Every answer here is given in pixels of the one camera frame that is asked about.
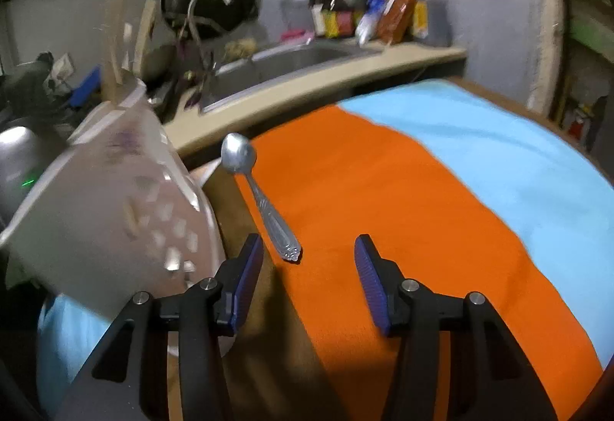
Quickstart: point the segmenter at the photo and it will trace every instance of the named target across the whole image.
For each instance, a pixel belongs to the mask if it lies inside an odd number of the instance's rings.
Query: beige countertop
[[[465,49],[459,47],[430,48],[417,43],[387,48],[372,43],[369,47],[381,53],[286,79],[231,100],[204,115],[198,114],[197,107],[182,110],[189,91],[182,97],[175,119],[164,126],[168,138],[180,155],[186,155],[221,140],[229,132],[240,132],[305,101],[405,71],[463,59],[466,55]]]

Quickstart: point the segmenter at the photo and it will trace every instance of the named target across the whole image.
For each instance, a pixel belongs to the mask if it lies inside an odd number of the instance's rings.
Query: metal bolt
[[[419,287],[420,284],[418,284],[418,281],[414,281],[413,279],[405,279],[403,282],[401,282],[401,288],[407,292],[418,291]]]
[[[139,291],[132,297],[132,301],[137,305],[142,305],[149,300],[149,294],[146,291]]]
[[[486,298],[484,297],[482,293],[474,291],[471,294],[469,294],[469,301],[473,303],[474,305],[481,305],[482,303],[486,301]]]
[[[200,287],[202,289],[213,289],[217,286],[217,281],[215,279],[213,279],[213,277],[205,277],[201,282],[200,282]]]

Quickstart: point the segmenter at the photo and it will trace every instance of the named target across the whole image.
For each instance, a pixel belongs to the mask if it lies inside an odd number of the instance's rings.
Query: light blue cloth
[[[36,343],[36,387],[53,417],[75,376],[110,323],[61,294],[43,305]]]
[[[442,80],[339,106],[420,142],[512,229],[607,366],[614,354],[614,189],[588,160],[535,122]]]

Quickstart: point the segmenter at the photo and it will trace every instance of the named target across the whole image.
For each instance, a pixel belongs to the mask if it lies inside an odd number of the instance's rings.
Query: sink
[[[203,95],[201,112],[205,113],[247,94],[262,90],[295,76],[313,73],[354,58],[379,54],[357,45],[332,40],[280,45],[225,64],[217,70]]]

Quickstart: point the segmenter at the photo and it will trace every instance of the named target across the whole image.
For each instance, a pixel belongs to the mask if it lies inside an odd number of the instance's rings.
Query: silver spoon
[[[301,245],[288,224],[271,204],[265,193],[252,177],[252,168],[256,163],[256,150],[250,141],[240,134],[228,134],[222,142],[222,166],[230,173],[240,173],[248,180],[258,211],[264,222],[266,232],[271,238],[281,258],[288,262],[297,262],[301,254]]]

